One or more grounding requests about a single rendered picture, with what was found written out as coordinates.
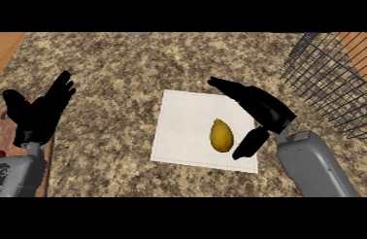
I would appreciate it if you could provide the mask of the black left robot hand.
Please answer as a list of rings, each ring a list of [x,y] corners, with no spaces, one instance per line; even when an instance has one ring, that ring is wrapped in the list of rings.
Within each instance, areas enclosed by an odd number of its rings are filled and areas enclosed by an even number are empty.
[[[46,94],[33,102],[14,89],[4,91],[8,116],[18,125],[14,145],[23,148],[29,142],[40,146],[49,143],[61,116],[77,92],[71,73],[64,71]]]

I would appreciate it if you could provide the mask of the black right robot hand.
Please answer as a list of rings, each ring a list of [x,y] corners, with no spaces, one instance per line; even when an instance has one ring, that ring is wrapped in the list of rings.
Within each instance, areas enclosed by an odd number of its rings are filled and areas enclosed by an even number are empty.
[[[220,89],[260,123],[247,133],[234,152],[235,160],[253,157],[270,138],[270,131],[282,134],[297,114],[288,105],[254,85],[242,85],[216,77],[210,78],[208,85]]]

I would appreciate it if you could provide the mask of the yellow lemon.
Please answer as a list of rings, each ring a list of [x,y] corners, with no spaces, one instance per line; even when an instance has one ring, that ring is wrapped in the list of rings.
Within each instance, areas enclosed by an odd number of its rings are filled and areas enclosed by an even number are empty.
[[[235,134],[229,125],[220,119],[214,120],[210,140],[213,148],[220,153],[226,153],[232,150],[232,147],[235,145]]]

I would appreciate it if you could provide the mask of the white placemat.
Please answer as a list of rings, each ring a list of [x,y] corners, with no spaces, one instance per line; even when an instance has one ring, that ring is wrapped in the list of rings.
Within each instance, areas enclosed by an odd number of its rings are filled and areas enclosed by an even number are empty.
[[[210,132],[220,119],[235,134],[228,153],[214,150]],[[226,95],[166,90],[151,160],[247,173],[259,173],[259,158],[234,159],[235,149],[256,127],[254,118]]]

